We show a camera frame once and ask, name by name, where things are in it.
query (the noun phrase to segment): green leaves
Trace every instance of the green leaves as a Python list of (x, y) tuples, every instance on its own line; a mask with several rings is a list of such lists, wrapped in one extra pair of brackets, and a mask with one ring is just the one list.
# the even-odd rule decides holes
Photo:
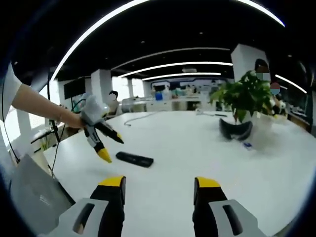
[(235, 119), (242, 122), (249, 111), (267, 113), (270, 105), (270, 84), (257, 78), (255, 71), (248, 71), (240, 81), (226, 83), (210, 96), (210, 103), (218, 100), (225, 106), (231, 106)]
[(236, 115), (239, 122), (242, 122), (245, 119), (246, 114), (247, 114), (247, 110), (239, 110), (239, 109), (236, 110)]

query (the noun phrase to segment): black ceiling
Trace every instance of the black ceiling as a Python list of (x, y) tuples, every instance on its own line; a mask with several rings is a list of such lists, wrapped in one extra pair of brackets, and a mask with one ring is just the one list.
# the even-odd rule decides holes
[[(60, 0), (25, 34), (15, 51), (14, 69), (30, 81), (44, 65), (55, 67), (70, 46), (98, 19), (130, 0)], [(262, 12), (236, 0), (150, 0), (106, 22), (93, 32), (66, 61), (59, 79), (90, 75), (98, 68), (114, 76), (146, 67), (188, 61), (231, 62), (238, 43), (266, 51), (272, 70), (306, 84), (295, 67), (312, 64), (315, 54), (309, 8), (291, 0), (257, 1), (278, 16), (282, 27)], [(116, 68), (129, 60), (166, 50), (220, 47), (225, 50), (185, 50), (159, 54)], [(230, 66), (200, 65), (199, 72), (233, 77)], [(182, 67), (142, 72), (139, 78), (181, 73)]]

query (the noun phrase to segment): black remote control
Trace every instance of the black remote control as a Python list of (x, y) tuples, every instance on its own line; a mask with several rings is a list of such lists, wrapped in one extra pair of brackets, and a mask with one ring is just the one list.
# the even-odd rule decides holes
[(142, 156), (126, 153), (126, 152), (119, 152), (116, 154), (116, 157), (119, 160), (131, 163), (131, 164), (135, 164), (141, 167), (146, 167), (146, 168), (150, 167), (154, 162), (154, 159), (152, 158), (142, 157)]

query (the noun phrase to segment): robotic hand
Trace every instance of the robotic hand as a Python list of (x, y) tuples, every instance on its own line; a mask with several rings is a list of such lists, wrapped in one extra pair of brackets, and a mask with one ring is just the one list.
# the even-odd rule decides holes
[(98, 156), (111, 163), (111, 157), (101, 142), (96, 129), (103, 135), (124, 144), (122, 137), (102, 118), (103, 109), (99, 106), (95, 96), (91, 95), (86, 99), (85, 105), (80, 113), (82, 121), (85, 123), (84, 134), (88, 139), (88, 143), (94, 148)]

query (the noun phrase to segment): small blue object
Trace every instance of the small blue object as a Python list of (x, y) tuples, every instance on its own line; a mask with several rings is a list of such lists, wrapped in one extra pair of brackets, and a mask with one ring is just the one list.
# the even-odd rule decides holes
[(161, 92), (156, 92), (155, 93), (155, 97), (156, 97), (156, 100), (162, 100), (162, 93)]
[(251, 148), (252, 148), (252, 145), (250, 144), (250, 143), (244, 143), (243, 144), (244, 145), (244, 147), (247, 149), (247, 150), (251, 150)]

